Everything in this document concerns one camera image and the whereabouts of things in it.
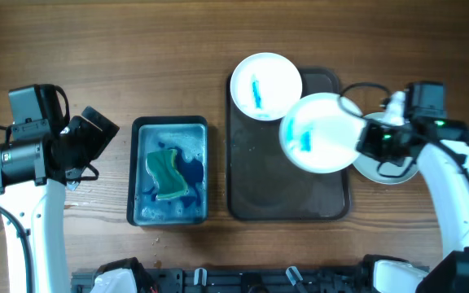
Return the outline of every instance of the water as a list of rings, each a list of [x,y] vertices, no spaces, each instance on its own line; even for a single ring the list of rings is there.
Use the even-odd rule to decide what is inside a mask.
[[[134,221],[139,225],[187,224],[207,216],[207,135],[202,124],[144,125],[138,132]],[[175,164],[188,190],[176,199],[157,199],[158,183],[147,171],[146,154],[176,150]]]

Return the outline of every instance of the white plate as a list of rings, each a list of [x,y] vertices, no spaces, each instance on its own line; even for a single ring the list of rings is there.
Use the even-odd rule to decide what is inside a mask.
[[[343,112],[338,94],[311,94],[282,119],[279,137],[285,155],[311,173],[332,173],[349,166],[358,156],[356,144],[365,122]],[[343,105],[361,115],[351,100]]]
[[[233,71],[230,92],[245,115],[263,121],[284,117],[301,98],[298,69],[275,53],[258,53],[244,59]]]
[[[381,120],[383,116],[384,116],[383,112],[378,112],[378,113],[371,113],[365,117],[376,119],[376,120]],[[410,164],[411,161],[412,161],[412,158],[407,157],[402,167],[397,167],[395,164],[385,163],[383,164],[383,166],[381,166],[380,172],[385,175],[401,175],[403,171],[405,170],[405,168],[408,166],[408,164]],[[405,176],[401,178],[388,178],[388,177],[383,177],[377,173],[378,166],[379,166],[378,161],[371,159],[367,157],[366,155],[359,155],[356,161],[354,161],[354,167],[356,167],[359,173],[371,179],[372,181],[376,181],[378,183],[383,183],[383,184],[399,184],[399,183],[408,181],[418,172],[417,166],[414,165],[410,167],[410,171],[408,171],[408,173]]]

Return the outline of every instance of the sponge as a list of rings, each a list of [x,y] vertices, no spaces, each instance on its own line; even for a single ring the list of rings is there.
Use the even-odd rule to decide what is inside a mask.
[[[184,177],[177,171],[177,150],[153,151],[147,154],[147,171],[159,186],[157,199],[174,199],[187,191]]]

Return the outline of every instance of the wood grain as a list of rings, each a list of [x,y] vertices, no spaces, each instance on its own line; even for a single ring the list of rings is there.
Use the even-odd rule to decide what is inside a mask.
[[[121,127],[94,164],[99,181],[67,195],[71,272],[131,256],[147,267],[160,260],[164,268],[188,269],[352,265],[366,253],[439,262],[440,232],[419,175],[382,186],[352,169],[353,209],[342,221],[235,221],[224,196],[224,84],[243,58],[273,51],[298,66],[333,68],[344,85],[376,81],[400,90],[411,81],[444,81],[449,116],[469,124],[469,2],[85,2],[91,4],[0,6],[0,125],[12,121],[9,89],[55,83],[74,115],[91,105]],[[365,113],[379,110],[374,91],[352,99]],[[125,220],[131,124],[164,115],[201,115],[213,127],[209,220],[196,227],[141,229]]]

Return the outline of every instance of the wooden table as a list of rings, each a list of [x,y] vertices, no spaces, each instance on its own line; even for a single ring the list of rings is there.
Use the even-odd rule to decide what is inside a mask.
[[[160,260],[188,269],[353,265],[366,253],[440,261],[440,232],[419,175],[384,186],[351,168],[353,208],[334,223],[234,220],[224,196],[224,84],[243,58],[272,51],[298,66],[333,68],[344,85],[376,81],[402,90],[411,81],[444,81],[449,117],[469,124],[469,2],[83,2],[0,6],[0,125],[12,122],[9,89],[55,83],[73,115],[91,105],[121,127],[94,162],[100,179],[68,192],[70,272],[131,256],[148,268]],[[365,113],[379,110],[373,90],[352,99]],[[196,227],[141,229],[125,219],[131,124],[164,115],[201,115],[216,130],[209,219]],[[7,290],[0,217],[0,291]]]

